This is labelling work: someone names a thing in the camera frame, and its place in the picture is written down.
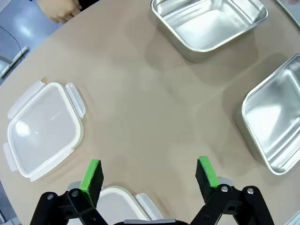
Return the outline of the person's right hand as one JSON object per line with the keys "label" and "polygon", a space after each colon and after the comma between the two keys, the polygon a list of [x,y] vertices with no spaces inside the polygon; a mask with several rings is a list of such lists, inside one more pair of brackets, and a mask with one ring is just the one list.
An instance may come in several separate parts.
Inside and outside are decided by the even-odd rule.
{"label": "person's right hand", "polygon": [[81,12],[78,0],[37,0],[43,13],[55,23],[65,24]]}

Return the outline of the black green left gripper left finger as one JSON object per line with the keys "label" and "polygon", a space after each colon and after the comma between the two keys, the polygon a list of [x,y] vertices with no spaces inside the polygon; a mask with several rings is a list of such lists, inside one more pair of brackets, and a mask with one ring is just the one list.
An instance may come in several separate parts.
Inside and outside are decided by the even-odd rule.
{"label": "black green left gripper left finger", "polygon": [[101,161],[92,159],[79,188],[62,195],[55,192],[41,195],[30,224],[66,225],[77,218],[83,225],[106,225],[96,209],[103,181]]}

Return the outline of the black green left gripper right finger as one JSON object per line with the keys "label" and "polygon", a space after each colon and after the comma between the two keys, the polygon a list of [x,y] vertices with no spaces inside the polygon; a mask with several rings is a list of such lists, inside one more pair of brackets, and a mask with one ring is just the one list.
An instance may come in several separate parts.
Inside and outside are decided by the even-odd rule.
{"label": "black green left gripper right finger", "polygon": [[222,215],[231,215],[238,225],[274,224],[259,188],[246,186],[238,190],[220,183],[207,156],[197,159],[195,177],[204,205],[192,220],[192,225],[216,225]]}

